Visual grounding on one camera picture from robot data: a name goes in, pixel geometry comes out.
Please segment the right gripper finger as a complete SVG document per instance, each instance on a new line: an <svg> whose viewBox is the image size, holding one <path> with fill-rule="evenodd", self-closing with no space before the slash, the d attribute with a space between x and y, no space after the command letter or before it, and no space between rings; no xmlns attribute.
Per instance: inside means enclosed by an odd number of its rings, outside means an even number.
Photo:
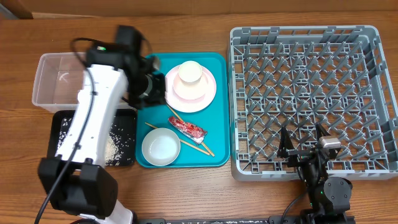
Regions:
<svg viewBox="0 0 398 224"><path fill-rule="evenodd" d="M315 124L315 129L318 138L330 136L330 133L320 123Z"/></svg>
<svg viewBox="0 0 398 224"><path fill-rule="evenodd" d="M294 147L292 141L290 140L287 128L283 126L280 130L280 144L277 151L277 156L281 158L287 158L289 157L289 151L293 149Z"/></svg>

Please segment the white bowl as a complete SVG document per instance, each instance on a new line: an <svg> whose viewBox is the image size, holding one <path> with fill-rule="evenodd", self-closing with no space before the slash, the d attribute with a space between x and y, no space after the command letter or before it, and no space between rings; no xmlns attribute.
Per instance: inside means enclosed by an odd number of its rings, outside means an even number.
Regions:
<svg viewBox="0 0 398 224"><path fill-rule="evenodd" d="M142 155L153 166L167 166L180 154L180 138L170 129L150 131L142 142Z"/></svg>

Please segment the white cup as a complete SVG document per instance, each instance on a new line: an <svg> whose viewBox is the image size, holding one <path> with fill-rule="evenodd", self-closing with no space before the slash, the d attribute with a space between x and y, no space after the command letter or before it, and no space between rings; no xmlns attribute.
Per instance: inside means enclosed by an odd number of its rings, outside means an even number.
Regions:
<svg viewBox="0 0 398 224"><path fill-rule="evenodd" d="M201 65L196 61L186 61L178 68L179 78L186 83L193 84L199 81L203 73Z"/></svg>

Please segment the white rice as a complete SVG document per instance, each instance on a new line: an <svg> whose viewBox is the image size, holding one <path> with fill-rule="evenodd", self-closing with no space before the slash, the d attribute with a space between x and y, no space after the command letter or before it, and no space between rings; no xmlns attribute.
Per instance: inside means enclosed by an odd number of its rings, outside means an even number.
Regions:
<svg viewBox="0 0 398 224"><path fill-rule="evenodd" d="M114 118L106 140L106 166L130 166L135 161L135 117Z"/></svg>

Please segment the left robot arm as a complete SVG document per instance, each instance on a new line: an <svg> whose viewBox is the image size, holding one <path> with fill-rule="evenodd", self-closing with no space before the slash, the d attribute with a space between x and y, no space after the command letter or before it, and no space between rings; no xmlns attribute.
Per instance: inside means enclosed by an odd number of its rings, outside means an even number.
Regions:
<svg viewBox="0 0 398 224"><path fill-rule="evenodd" d="M144 35L119 26L113 42L92 40L86 54L82 89L67 136L53 156L41 159L38 176L44 205L77 217L78 223L137 222L118 200L118 183L105 169L106 140L124 100L142 109L165 103L165 77L159 59L143 57Z"/></svg>

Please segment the red foil wrapper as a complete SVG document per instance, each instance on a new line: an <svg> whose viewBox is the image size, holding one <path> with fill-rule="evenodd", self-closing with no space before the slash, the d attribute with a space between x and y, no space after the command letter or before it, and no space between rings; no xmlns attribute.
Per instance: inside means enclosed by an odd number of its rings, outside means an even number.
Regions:
<svg viewBox="0 0 398 224"><path fill-rule="evenodd" d="M193 123L181 121L174 116L169 117L168 121L178 131L190 138L196 145L200 145L208 133L203 128Z"/></svg>

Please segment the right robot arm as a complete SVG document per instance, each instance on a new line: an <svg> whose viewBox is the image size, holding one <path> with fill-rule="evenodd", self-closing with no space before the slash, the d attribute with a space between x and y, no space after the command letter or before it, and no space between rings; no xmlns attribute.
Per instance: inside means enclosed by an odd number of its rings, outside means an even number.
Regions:
<svg viewBox="0 0 398 224"><path fill-rule="evenodd" d="M280 144L277 156L284 158L288 167L297 169L299 178L305 183L306 191L294 199L284 210L281 223L354 223L354 217L347 217L353 185L342 177L330 177L326 165L341 151L341 141L332 136L319 123L315 125L317 141L310 148L295 150L287 128L280 130ZM300 215L288 217L289 210L305 195L310 208Z"/></svg>

